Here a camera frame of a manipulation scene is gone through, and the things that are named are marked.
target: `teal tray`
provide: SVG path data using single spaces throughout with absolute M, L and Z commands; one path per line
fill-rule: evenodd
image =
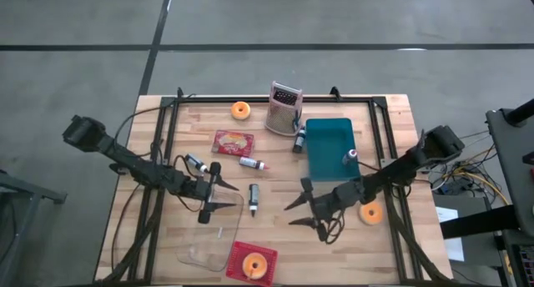
M 343 165 L 343 156 L 355 149 L 352 122 L 348 118 L 308 119 L 306 150 L 310 179 L 337 181 L 360 177 L 358 163 Z

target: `red plate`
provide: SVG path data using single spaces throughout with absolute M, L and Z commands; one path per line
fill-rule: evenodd
M 244 257 L 251 253 L 262 254 L 267 260 L 267 273 L 261 279 L 249 279 L 243 272 Z M 226 276 L 251 284 L 271 286 L 273 284 L 273 278 L 275 277 L 277 259 L 278 252 L 276 250 L 235 241 L 234 246 L 232 247 L 232 252 L 230 253 Z

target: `toy donut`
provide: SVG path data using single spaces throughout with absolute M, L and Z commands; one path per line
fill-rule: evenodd
M 376 201 L 372 201 L 368 204 L 362 204 L 360 206 L 360 218 L 361 221 L 368 225 L 379 224 L 384 217 L 384 212 L 380 204 Z
M 244 257 L 243 273 L 249 279 L 261 279 L 267 273 L 267 259 L 259 253 Z
M 232 105 L 232 117 L 238 120 L 245 120 L 250 115 L 250 106 L 246 102 L 237 102 Z

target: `wooden table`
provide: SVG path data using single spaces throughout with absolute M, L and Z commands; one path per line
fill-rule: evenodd
M 411 115 L 406 95 L 386 95 L 390 119 L 395 135 L 397 151 L 402 155 L 417 142 L 416 126 Z M 158 107 L 160 96 L 142 96 L 137 111 Z M 376 226 L 363 224 L 357 214 L 359 204 L 345 211 L 345 231 L 332 245 L 321 243 L 315 231 L 304 226 L 289 226 L 291 220 L 310 216 L 310 208 L 302 205 L 290 211 L 284 207 L 297 198 L 302 187 L 300 178 L 307 176 L 306 154 L 293 154 L 293 138 L 279 136 L 264 128 L 267 104 L 251 104 L 252 114 L 245 121 L 236 121 L 230 114 L 230 103 L 180 104 L 179 119 L 174 134 L 173 155 L 194 154 L 206 164 L 219 161 L 222 175 L 228 183 L 238 187 L 245 198 L 245 206 L 239 223 L 236 239 L 278 250 L 275 282 L 278 284 L 369 284 L 398 282 L 395 259 L 390 239 L 387 218 Z M 135 153 L 144 153 L 154 137 L 158 112 L 145 113 L 133 121 L 128 148 Z M 306 103 L 303 118 L 350 118 L 355 142 L 362 162 L 378 166 L 375 145 L 370 126 L 369 110 L 360 103 Z M 385 136 L 379 116 L 382 136 Z M 214 132 L 225 129 L 252 133 L 255 138 L 255 159 L 265 161 L 271 169 L 256 171 L 239 166 L 235 156 L 211 153 Z M 385 138 L 382 138 L 387 149 Z M 363 174 L 369 169 L 361 167 Z M 250 216 L 246 200 L 249 184 L 260 187 L 259 212 Z M 106 237 L 102 247 L 96 279 L 110 273 L 111 240 L 124 203 L 136 183 L 130 177 L 121 177 L 113 202 Z M 336 184 L 326 184 L 333 188 Z M 124 255 L 134 239 L 138 221 L 142 188 L 129 205 L 115 250 L 114 261 Z M 383 194 L 377 199 L 385 209 Z M 452 277 L 445 243 L 441 235 L 434 201 L 427 184 L 416 183 L 408 198 L 416 238 L 422 249 L 445 275 Z M 164 214 L 161 219 L 158 249 L 155 257 L 154 284 L 239 284 L 225 277 L 224 271 L 212 272 L 178 261 L 177 248 L 180 235 L 197 214 L 190 213 L 174 196 L 167 194 Z M 411 264 L 406 244 L 403 251 L 411 275 Z M 144 252 L 139 272 L 144 271 Z

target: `concrete floor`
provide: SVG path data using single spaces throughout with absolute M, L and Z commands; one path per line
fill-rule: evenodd
M 0 45 L 150 44 L 162 2 L 0 0 Z M 529 0 L 173 0 L 162 43 L 531 43 L 532 16 Z M 61 133 L 76 113 L 114 131 L 148 54 L 0 52 L 0 168 L 68 192 L 63 206 L 42 204 L 19 285 L 92 280 L 117 178 Z M 273 79 L 306 93 L 407 93 L 418 129 L 465 135 L 486 129 L 486 110 L 532 98 L 533 61 L 529 50 L 159 53 L 149 94 L 267 93 Z M 496 160 L 486 167 L 504 184 Z M 454 266 L 498 284 L 487 268 Z

